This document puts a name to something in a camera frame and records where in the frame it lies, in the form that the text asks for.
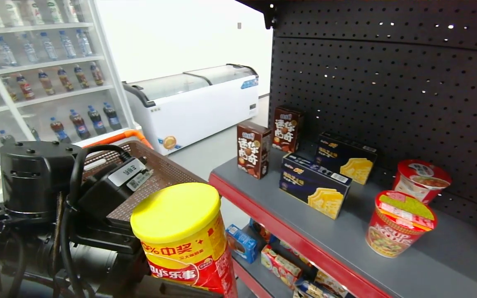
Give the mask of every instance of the chest freezer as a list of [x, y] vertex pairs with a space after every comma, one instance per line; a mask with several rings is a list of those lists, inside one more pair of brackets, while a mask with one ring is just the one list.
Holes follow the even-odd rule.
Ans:
[[227, 64], [125, 84], [130, 109], [163, 155], [258, 114], [259, 76]]

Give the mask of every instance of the chocolate cookie box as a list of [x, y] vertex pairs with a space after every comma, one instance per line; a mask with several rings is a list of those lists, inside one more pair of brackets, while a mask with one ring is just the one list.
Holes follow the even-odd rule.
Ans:
[[272, 147], [285, 152], [299, 148], [305, 113], [286, 105], [276, 107], [273, 113]]
[[261, 179], [268, 172], [271, 130], [244, 121], [237, 125], [237, 165], [246, 173]]

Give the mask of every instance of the snack package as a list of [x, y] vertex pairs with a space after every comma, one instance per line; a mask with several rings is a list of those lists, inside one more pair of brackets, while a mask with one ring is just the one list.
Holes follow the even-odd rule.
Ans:
[[318, 274], [316, 275], [316, 279], [314, 279], [314, 281], [330, 289], [334, 293], [338, 294], [340, 297], [344, 298], [345, 296], [347, 296], [347, 289], [340, 285], [340, 283], [333, 279], [330, 275], [323, 272], [321, 269], [318, 269]]
[[237, 165], [244, 172], [261, 179], [268, 172], [271, 130], [243, 121], [237, 125]]
[[266, 241], [266, 244], [271, 244], [273, 241], [277, 240], [276, 236], [273, 235], [269, 230], [266, 230], [265, 226], [254, 221], [252, 218], [250, 218], [250, 227]]
[[253, 263], [257, 258], [257, 240], [248, 236], [236, 225], [230, 225], [227, 229], [227, 242], [229, 247], [241, 256], [246, 262]]
[[301, 276], [301, 269], [275, 253], [270, 245], [266, 245], [261, 251], [261, 264], [272, 271], [292, 290], [294, 289], [294, 283]]
[[352, 179], [289, 153], [282, 159], [279, 188], [336, 219]]
[[303, 296], [311, 298], [340, 298], [333, 291], [326, 287], [323, 287], [319, 283], [307, 281], [301, 277], [296, 281], [296, 290], [298, 290]]
[[305, 113], [286, 105], [275, 108], [273, 113], [272, 147], [285, 152], [295, 152], [299, 148]]
[[377, 158], [376, 149], [324, 132], [318, 138], [316, 163], [365, 185]]
[[288, 249], [291, 253], [293, 253], [294, 255], [296, 255], [297, 257], [299, 257], [299, 259], [306, 264], [306, 266], [309, 266], [309, 267], [312, 267], [313, 265], [310, 263], [310, 261], [303, 257], [303, 255], [301, 255], [297, 250], [293, 249], [288, 243], [280, 240], [279, 241], [280, 245], [282, 247], [284, 247], [285, 249]]

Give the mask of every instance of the cup noodle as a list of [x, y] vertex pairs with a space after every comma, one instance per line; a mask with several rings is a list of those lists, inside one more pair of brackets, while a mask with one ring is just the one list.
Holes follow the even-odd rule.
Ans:
[[413, 196], [428, 205], [452, 183], [442, 168], [422, 160], [403, 160], [397, 166], [393, 190]]
[[387, 190], [375, 199], [366, 242], [379, 255], [396, 258], [437, 224], [435, 213], [416, 198]]

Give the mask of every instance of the display refrigerator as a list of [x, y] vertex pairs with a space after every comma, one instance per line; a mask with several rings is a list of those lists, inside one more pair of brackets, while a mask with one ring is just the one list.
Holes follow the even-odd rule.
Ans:
[[0, 0], [0, 147], [134, 128], [94, 0]]

